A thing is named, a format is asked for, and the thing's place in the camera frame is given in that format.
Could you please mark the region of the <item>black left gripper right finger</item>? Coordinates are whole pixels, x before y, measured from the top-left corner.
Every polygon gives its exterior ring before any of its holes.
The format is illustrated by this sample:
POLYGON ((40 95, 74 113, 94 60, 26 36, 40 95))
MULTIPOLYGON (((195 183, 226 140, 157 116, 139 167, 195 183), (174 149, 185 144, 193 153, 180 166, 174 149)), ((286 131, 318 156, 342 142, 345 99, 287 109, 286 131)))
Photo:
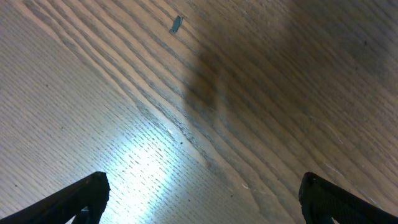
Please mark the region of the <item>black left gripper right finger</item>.
POLYGON ((298 193, 307 224, 397 223, 397 217, 367 203, 326 179, 307 172, 298 193))

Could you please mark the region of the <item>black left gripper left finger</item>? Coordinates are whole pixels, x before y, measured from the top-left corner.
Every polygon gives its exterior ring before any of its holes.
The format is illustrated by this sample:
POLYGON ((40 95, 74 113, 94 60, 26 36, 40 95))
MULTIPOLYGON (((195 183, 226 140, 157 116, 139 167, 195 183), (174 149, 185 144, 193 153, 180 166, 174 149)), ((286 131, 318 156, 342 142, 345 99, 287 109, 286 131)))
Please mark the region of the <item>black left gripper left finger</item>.
POLYGON ((94 172, 39 202, 1 219, 1 224, 98 224, 109 200, 104 172, 94 172))

